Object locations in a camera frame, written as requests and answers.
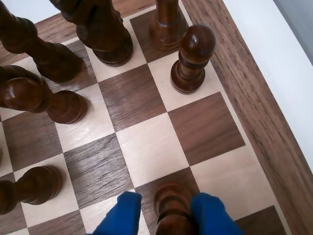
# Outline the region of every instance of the pawn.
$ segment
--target pawn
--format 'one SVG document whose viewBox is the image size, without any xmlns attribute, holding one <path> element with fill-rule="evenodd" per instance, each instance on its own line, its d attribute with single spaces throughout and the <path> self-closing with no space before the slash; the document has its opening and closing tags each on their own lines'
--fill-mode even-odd
<svg viewBox="0 0 313 235">
<path fill-rule="evenodd" d="M 184 33 L 179 46 L 179 60 L 171 69 L 171 83 L 182 94 L 195 92 L 205 78 L 204 67 L 214 53 L 216 39 L 205 25 L 194 25 Z"/>
<path fill-rule="evenodd" d="M 158 216 L 156 235 L 196 235 L 191 215 L 192 196 L 183 186 L 166 184 L 155 195 L 154 207 Z"/>
<path fill-rule="evenodd" d="M 43 204 L 55 198 L 62 186 L 60 171 L 51 165 L 31 168 L 15 183 L 0 181 L 0 214 L 12 211 L 18 202 Z"/>
<path fill-rule="evenodd" d="M 150 39 L 160 50 L 178 48 L 186 30 L 186 21 L 179 9 L 178 0 L 156 0 L 156 14 L 149 26 Z"/>
<path fill-rule="evenodd" d="M 37 75 L 18 66 L 0 67 L 0 106 L 31 113 L 46 111 L 61 124 L 80 121 L 87 112 L 87 102 L 71 91 L 55 94 Z"/>
</svg>

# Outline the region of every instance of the chessboard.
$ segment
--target chessboard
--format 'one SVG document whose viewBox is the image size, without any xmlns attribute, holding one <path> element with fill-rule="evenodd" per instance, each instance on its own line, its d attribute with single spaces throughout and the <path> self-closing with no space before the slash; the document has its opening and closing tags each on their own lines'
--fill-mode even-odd
<svg viewBox="0 0 313 235">
<path fill-rule="evenodd" d="M 178 51 L 159 51 L 149 40 L 155 8 L 123 19 L 134 52 L 120 67 L 102 63 L 77 37 L 63 42 L 84 69 L 67 83 L 43 79 L 54 93 L 87 99 L 80 122 L 64 125 L 46 113 L 0 108 L 0 180 L 15 182 L 41 165 L 58 167 L 65 179 L 56 198 L 19 203 L 1 215 L 0 235 L 92 233 L 125 191 L 142 195 L 138 234 L 154 235 L 154 194 L 165 182 L 221 198 L 247 235 L 285 234 L 283 214 L 212 64 L 195 93 L 173 89 Z M 41 76 L 31 57 L 15 65 Z"/>
</svg>

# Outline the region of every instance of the chess piece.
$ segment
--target chess piece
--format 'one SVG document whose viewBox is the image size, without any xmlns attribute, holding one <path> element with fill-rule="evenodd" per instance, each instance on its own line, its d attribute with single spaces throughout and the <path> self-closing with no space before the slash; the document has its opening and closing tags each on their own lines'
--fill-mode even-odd
<svg viewBox="0 0 313 235">
<path fill-rule="evenodd" d="M 156 14 L 149 26 L 150 39 L 160 50 L 173 50 L 186 30 L 178 0 L 156 0 Z"/>
<path fill-rule="evenodd" d="M 0 214 L 12 211 L 18 202 L 45 203 L 55 198 L 62 186 L 62 175 L 52 165 L 31 168 L 15 183 L 0 181 Z"/>
<path fill-rule="evenodd" d="M 196 235 L 191 216 L 190 192 L 178 184 L 161 186 L 155 195 L 154 207 L 158 216 L 156 235 Z"/>
<path fill-rule="evenodd" d="M 214 53 L 216 39 L 205 25 L 194 25 L 184 33 L 179 46 L 179 60 L 171 69 L 173 87 L 182 94 L 195 92 L 205 78 L 204 67 Z"/>
<path fill-rule="evenodd" d="M 50 0 L 63 17 L 77 25 L 79 39 L 103 63 L 117 67 L 133 54 L 133 42 L 112 0 Z"/>
<path fill-rule="evenodd" d="M 38 71 L 54 82 L 73 79 L 83 61 L 66 46 L 48 43 L 38 37 L 35 25 L 28 19 L 13 16 L 0 1 L 0 41 L 14 54 L 33 57 Z"/>
<path fill-rule="evenodd" d="M 70 91 L 55 94 L 43 79 L 19 67 L 0 67 L 0 106 L 32 113 L 46 111 L 61 124 L 79 122 L 87 112 L 87 102 Z"/>
</svg>

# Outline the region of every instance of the dark square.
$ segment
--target dark square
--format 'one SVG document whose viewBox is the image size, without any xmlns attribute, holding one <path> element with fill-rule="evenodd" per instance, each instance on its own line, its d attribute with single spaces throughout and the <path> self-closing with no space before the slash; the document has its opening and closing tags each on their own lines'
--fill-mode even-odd
<svg viewBox="0 0 313 235">
<path fill-rule="evenodd" d="M 115 131 L 166 112 L 147 64 L 99 83 Z"/>
<path fill-rule="evenodd" d="M 177 171 L 173 174 L 164 176 L 135 188 L 135 191 L 142 195 L 141 209 L 151 235 L 156 233 L 157 228 L 157 215 L 154 209 L 154 196 L 158 187 L 166 183 L 181 184 L 189 189 L 193 196 L 199 193 L 199 188 L 190 168 Z"/>
<path fill-rule="evenodd" d="M 79 211 L 74 211 L 28 228 L 29 235 L 85 235 L 85 227 Z"/>
<path fill-rule="evenodd" d="M 245 145 L 220 92 L 169 112 L 189 165 Z"/>
<path fill-rule="evenodd" d="M 1 180 L 15 182 L 13 173 L 0 177 Z M 0 215 L 0 235 L 9 234 L 24 228 L 27 228 L 27 225 L 20 202 L 8 214 Z"/>
<path fill-rule="evenodd" d="M 162 51 L 153 46 L 153 43 L 150 40 L 149 35 L 149 24 L 155 13 L 156 10 L 153 10 L 131 19 L 131 24 L 133 26 L 134 32 L 136 34 L 136 37 L 138 39 L 138 42 L 140 44 L 140 47 L 146 58 L 147 63 L 157 60 L 166 55 L 169 55 L 175 51 L 178 51 L 178 48 L 170 51 Z"/>
<path fill-rule="evenodd" d="M 245 235 L 286 235 L 275 206 L 236 220 Z"/>
<path fill-rule="evenodd" d="M 67 45 L 67 47 L 80 57 L 84 61 L 84 64 L 82 65 L 81 71 L 68 82 L 55 83 L 44 77 L 53 93 L 63 90 L 76 92 L 97 83 L 85 45 L 78 40 Z"/>
<path fill-rule="evenodd" d="M 134 188 L 115 134 L 64 157 L 80 209 Z"/>
<path fill-rule="evenodd" d="M 2 123 L 14 171 L 62 153 L 55 123 L 46 112 L 25 112 Z"/>
</svg>

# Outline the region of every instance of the rook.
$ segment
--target rook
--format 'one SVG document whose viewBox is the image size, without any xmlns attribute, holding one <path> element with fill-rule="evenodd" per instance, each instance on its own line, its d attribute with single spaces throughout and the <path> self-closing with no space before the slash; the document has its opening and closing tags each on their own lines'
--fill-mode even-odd
<svg viewBox="0 0 313 235">
<path fill-rule="evenodd" d="M 186 29 L 186 21 L 178 0 L 156 0 L 156 14 L 149 27 L 150 38 L 156 48 L 173 50 Z"/>
</svg>

